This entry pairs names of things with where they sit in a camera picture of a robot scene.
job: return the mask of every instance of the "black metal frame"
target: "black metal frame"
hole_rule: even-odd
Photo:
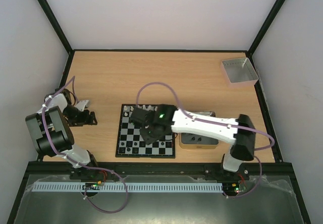
[[[255,40],[253,41],[250,49],[245,50],[141,50],[141,49],[72,49],[66,36],[64,35],[54,13],[52,12],[47,0],[38,0],[40,6],[43,8],[48,20],[52,24],[55,32],[57,33],[59,39],[61,40],[63,46],[65,47],[69,57],[66,62],[66,67],[60,82],[60,87],[64,86],[69,74],[69,70],[73,61],[73,56],[76,51],[148,51],[148,52],[244,52],[246,56],[250,59],[254,66],[252,55],[259,46],[261,40],[269,29],[271,23],[275,19],[277,13],[282,7],[285,0],[276,0],[271,11],[269,12],[266,20],[264,21],[262,27],[260,28]],[[273,124],[268,113],[268,108],[266,101],[263,95],[263,91],[259,82],[255,84],[255,91],[258,97],[261,113],[263,120],[267,129],[267,132],[274,137],[276,140],[275,146],[272,148],[275,163],[263,163],[263,174],[271,176],[289,176],[292,187],[296,194],[296,198],[303,216],[305,223],[310,224],[309,216],[294,174],[293,167],[291,163],[283,162],[283,158],[277,143],[276,135],[274,132]],[[151,175],[151,172],[154,172],[154,175],[183,175],[181,172],[184,172],[185,175],[190,176],[205,176],[205,170],[212,172],[214,169],[219,168],[220,163],[131,163],[131,162],[120,162],[120,163],[109,163],[109,162],[100,162],[101,167],[112,169],[119,173],[120,175],[129,175],[129,174],[138,174],[138,175]],[[250,175],[258,175],[259,165],[257,163],[245,163],[244,166],[249,171]],[[24,194],[25,187],[27,185],[27,180],[29,175],[68,175],[70,174],[70,164],[66,162],[42,162],[42,156],[37,158],[37,161],[29,162],[24,178],[20,185],[19,191],[17,193],[16,200],[14,202],[8,223],[14,223],[16,218],[18,208],[21,202],[21,198]]]

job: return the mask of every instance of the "chessboard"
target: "chessboard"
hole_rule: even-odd
[[[139,133],[140,127],[129,123],[129,117],[135,107],[135,104],[121,106],[116,157],[175,158],[174,134],[165,135],[160,140],[146,145]],[[145,110],[156,110],[156,105],[140,104],[138,107]]]

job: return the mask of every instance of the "wooden surface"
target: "wooden surface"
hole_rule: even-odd
[[[80,100],[90,99],[98,125],[72,127],[75,143],[89,150],[97,161],[109,162],[221,162],[229,144],[216,149],[190,150],[179,146],[176,158],[115,157],[120,110],[123,103],[135,103],[138,90],[152,81],[171,85],[186,110],[211,110],[217,117],[249,115],[255,127],[265,131],[254,87],[231,89],[220,71],[224,59],[244,57],[244,53],[213,52],[75,52],[68,80],[75,75],[75,91]],[[140,95],[142,104],[176,104],[162,86],[150,86]],[[256,147],[268,145],[261,135]],[[256,152],[262,162],[274,162],[271,149]],[[45,157],[45,161],[61,160]]]

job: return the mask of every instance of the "robotic arm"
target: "robotic arm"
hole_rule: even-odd
[[[156,111],[135,108],[130,116],[130,122],[140,126],[140,134],[146,144],[151,144],[169,133],[191,133],[231,144],[229,152],[225,154],[223,169],[236,172],[243,161],[253,160],[255,133],[233,127],[223,127],[195,118],[215,123],[240,125],[254,129],[250,118],[240,115],[239,118],[224,119],[188,113],[187,117],[174,105],[161,104]]]
[[[70,129],[70,126],[97,125],[95,113],[85,109],[88,105],[88,100],[82,100],[73,106],[69,90],[64,89],[62,93],[50,101],[45,111],[46,126],[41,119],[42,108],[37,113],[27,116],[26,124],[36,151],[43,156],[56,156],[69,161],[65,156],[56,155],[52,150],[44,131],[44,128],[48,128],[53,144],[58,152],[65,153],[84,165],[91,164],[97,166],[93,155],[74,143],[73,134]],[[78,164],[70,163],[73,165],[73,168],[80,168]]]

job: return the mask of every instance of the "white wall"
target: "white wall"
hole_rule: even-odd
[[[25,117],[58,87],[67,53],[37,0],[0,0],[0,223],[27,162],[36,159]]]
[[[276,0],[48,0],[72,48],[248,50]]]
[[[323,0],[286,0],[254,60],[285,161],[322,223]]]

